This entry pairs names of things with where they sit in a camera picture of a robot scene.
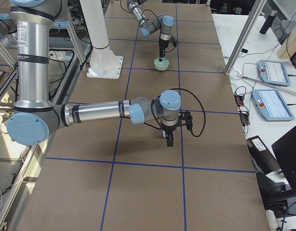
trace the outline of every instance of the label sticker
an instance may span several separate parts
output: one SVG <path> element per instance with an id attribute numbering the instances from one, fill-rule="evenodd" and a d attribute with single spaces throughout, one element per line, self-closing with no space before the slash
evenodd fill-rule
<path id="1" fill-rule="evenodd" d="M 253 139 L 253 143 L 260 152 L 266 150 L 265 146 L 263 145 L 260 139 Z"/>
<path id="2" fill-rule="evenodd" d="M 17 37 L 19 47 L 28 47 L 28 23 L 17 25 Z"/>

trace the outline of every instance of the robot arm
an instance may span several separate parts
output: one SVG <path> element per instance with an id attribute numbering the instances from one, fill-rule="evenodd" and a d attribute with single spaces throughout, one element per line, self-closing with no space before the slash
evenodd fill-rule
<path id="1" fill-rule="evenodd" d="M 152 101 L 144 98 L 90 105 L 53 105 L 48 97 L 49 28 L 63 14 L 63 1 L 10 0 L 11 15 L 18 28 L 18 72 L 20 97 L 7 130 L 10 137 L 24 145 L 36 145 L 59 128 L 90 120 L 130 117 L 133 124 L 161 119 L 160 129 L 173 146 L 173 131 L 182 124 L 180 96 L 164 91 Z M 166 28 L 165 17 L 161 27 Z"/>
<path id="2" fill-rule="evenodd" d="M 139 7 L 145 1 L 147 0 L 128 0 L 128 10 L 138 21 L 141 33 L 144 37 L 148 37 L 160 29 L 158 45 L 160 57 L 159 61 L 162 61 L 162 58 L 164 58 L 166 54 L 165 49 L 168 47 L 169 43 L 171 42 L 174 47 L 177 46 L 177 41 L 171 34 L 174 19 L 172 16 L 160 14 L 153 21 L 149 21 Z"/>
<path id="3" fill-rule="evenodd" d="M 59 128 L 92 120 L 129 117 L 133 124 L 161 120 L 167 146 L 173 146 L 173 132 L 184 120 L 180 114 L 180 95 L 173 90 L 164 91 L 153 100 L 137 98 L 88 105 L 55 105 L 52 113 L 18 112 L 7 125 L 10 137 L 24 145 L 36 145 Z"/>

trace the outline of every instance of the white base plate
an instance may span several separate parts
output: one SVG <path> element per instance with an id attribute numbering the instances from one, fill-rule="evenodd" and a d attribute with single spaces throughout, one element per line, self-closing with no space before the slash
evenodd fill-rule
<path id="1" fill-rule="evenodd" d="M 97 66 L 91 66 L 89 67 L 89 70 L 87 72 L 88 78 L 110 78 L 110 79 L 119 79 L 121 69 L 122 69 L 122 63 L 123 63 L 123 56 L 116 56 L 118 59 L 120 65 L 115 66 L 111 68 L 108 71 L 104 71 L 102 75 L 97 74 L 99 72 L 99 68 Z"/>

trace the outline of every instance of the black band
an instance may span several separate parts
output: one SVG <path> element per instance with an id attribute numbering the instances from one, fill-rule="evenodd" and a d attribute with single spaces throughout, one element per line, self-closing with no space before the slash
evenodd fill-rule
<path id="1" fill-rule="evenodd" d="M 41 16 L 41 17 L 44 17 L 44 18 L 47 18 L 51 21 L 55 21 L 55 17 L 48 14 L 48 13 L 44 13 L 42 11 L 37 11 L 37 10 L 34 10 L 34 9 L 30 9 L 30 8 L 27 8 L 27 7 L 20 7 L 20 6 L 12 6 L 11 7 L 11 12 L 24 12 L 24 13 L 30 13 L 30 14 L 34 14 L 34 15 L 38 15 L 38 16 Z"/>
<path id="2" fill-rule="evenodd" d="M 55 112 L 55 114 L 56 114 L 56 116 L 58 118 L 58 126 L 57 126 L 57 129 L 58 129 L 59 126 L 60 126 L 60 117 L 59 117 L 58 113 L 55 110 L 53 110 L 53 112 Z"/>
<path id="3" fill-rule="evenodd" d="M 66 120 L 65 120 L 65 104 L 63 104 L 61 106 L 61 119 L 62 119 L 62 123 L 65 127 L 68 127 L 69 125 L 67 124 Z"/>
<path id="4" fill-rule="evenodd" d="M 92 45 L 92 47 L 95 48 L 95 49 L 98 49 L 98 50 L 103 50 L 103 49 L 109 47 L 109 44 L 106 47 L 103 47 L 103 48 L 97 48 L 97 47 L 94 47 L 93 45 Z"/>
<path id="5" fill-rule="evenodd" d="M 18 54 L 17 60 L 21 62 L 28 63 L 38 63 L 38 64 L 49 64 L 50 59 L 48 57 L 42 57 L 31 54 Z"/>
<path id="6" fill-rule="evenodd" d="M 78 108 L 79 108 L 79 104 L 74 105 L 73 106 L 73 110 L 72 110 L 73 121 L 76 124 L 82 123 L 81 120 L 80 120 L 80 118 L 79 118 Z"/>
<path id="7" fill-rule="evenodd" d="M 9 32 L 8 35 L 14 34 L 17 32 L 17 29 L 15 31 Z"/>
<path id="8" fill-rule="evenodd" d="M 44 108 L 24 108 L 24 107 L 15 107 L 14 110 L 18 112 L 49 112 L 53 110 L 53 107 L 44 107 Z"/>
<path id="9" fill-rule="evenodd" d="M 120 118 L 125 118 L 125 112 L 124 112 L 124 104 L 123 104 L 123 100 L 119 100 L 119 101 L 118 101 L 118 106 L 119 106 Z"/>
<path id="10" fill-rule="evenodd" d="M 156 108 L 157 117 L 163 117 L 164 116 L 164 110 L 161 102 L 159 101 L 159 98 L 152 99 Z"/>
<path id="11" fill-rule="evenodd" d="M 5 26 L 8 28 L 8 31 L 10 31 L 10 27 L 4 22 L 4 21 L 1 21 L 3 24 L 5 24 Z"/>

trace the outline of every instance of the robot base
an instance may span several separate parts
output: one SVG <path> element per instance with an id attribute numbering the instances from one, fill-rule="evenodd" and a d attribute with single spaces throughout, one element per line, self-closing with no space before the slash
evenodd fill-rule
<path id="1" fill-rule="evenodd" d="M 95 60 L 96 57 L 92 55 L 90 62 L 91 67 L 89 67 L 87 77 L 119 79 L 123 63 L 122 56 L 114 56 L 112 53 L 112 56 L 110 57 L 111 60 L 105 61 L 102 59 L 102 55 L 98 55 L 98 62 L 94 62 L 93 60 Z"/>

